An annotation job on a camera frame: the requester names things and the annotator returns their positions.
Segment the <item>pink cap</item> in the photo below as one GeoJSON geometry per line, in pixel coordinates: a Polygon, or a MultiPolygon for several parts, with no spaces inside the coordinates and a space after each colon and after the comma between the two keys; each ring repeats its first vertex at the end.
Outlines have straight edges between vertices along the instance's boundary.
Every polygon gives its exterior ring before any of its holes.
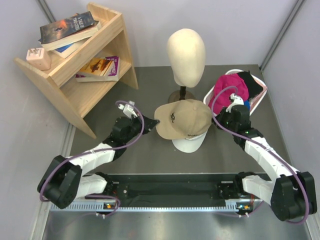
{"type": "Polygon", "coordinates": [[[213,101],[215,97],[225,88],[234,86],[237,87],[237,93],[234,88],[227,89],[224,91],[218,99],[215,101],[215,104],[213,106],[213,112],[218,115],[220,111],[224,107],[228,107],[231,104],[230,101],[230,95],[231,94],[237,94],[242,98],[242,100],[245,102],[249,99],[249,91],[247,88],[247,85],[245,84],[244,80],[238,76],[238,74],[225,74],[218,78],[214,89],[213,89],[213,96],[209,101],[208,106],[211,108],[213,101]]]}

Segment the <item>beige cap with black logo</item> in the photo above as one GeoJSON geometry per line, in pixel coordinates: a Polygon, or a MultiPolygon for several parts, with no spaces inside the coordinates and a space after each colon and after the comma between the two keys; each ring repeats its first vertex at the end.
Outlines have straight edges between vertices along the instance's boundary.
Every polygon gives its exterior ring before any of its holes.
{"type": "Polygon", "coordinates": [[[212,124],[212,112],[206,104],[185,99],[159,106],[156,131],[166,140],[192,139],[205,133],[212,124]]]}

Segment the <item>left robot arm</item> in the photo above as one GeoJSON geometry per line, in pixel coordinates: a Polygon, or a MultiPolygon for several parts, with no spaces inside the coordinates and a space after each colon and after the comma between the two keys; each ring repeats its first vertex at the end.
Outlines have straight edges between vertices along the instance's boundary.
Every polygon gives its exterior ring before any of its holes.
{"type": "Polygon", "coordinates": [[[74,156],[54,157],[37,186],[40,200],[65,209],[75,199],[88,195],[109,198],[114,187],[108,183],[108,178],[102,173],[88,173],[117,160],[129,146],[159,123],[159,120],[144,115],[121,116],[116,119],[109,136],[96,147],[74,156]]]}

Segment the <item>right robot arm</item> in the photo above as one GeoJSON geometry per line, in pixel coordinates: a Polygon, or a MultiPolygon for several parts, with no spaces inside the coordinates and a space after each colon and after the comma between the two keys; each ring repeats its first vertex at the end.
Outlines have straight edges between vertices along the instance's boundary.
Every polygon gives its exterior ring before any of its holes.
{"type": "Polygon", "coordinates": [[[239,198],[252,194],[267,203],[280,221],[293,222],[317,213],[314,177],[289,165],[268,144],[264,135],[251,126],[250,111],[244,105],[224,107],[215,125],[233,136],[234,142],[251,156],[268,175],[264,180],[254,172],[240,172],[233,181],[239,198]]]}

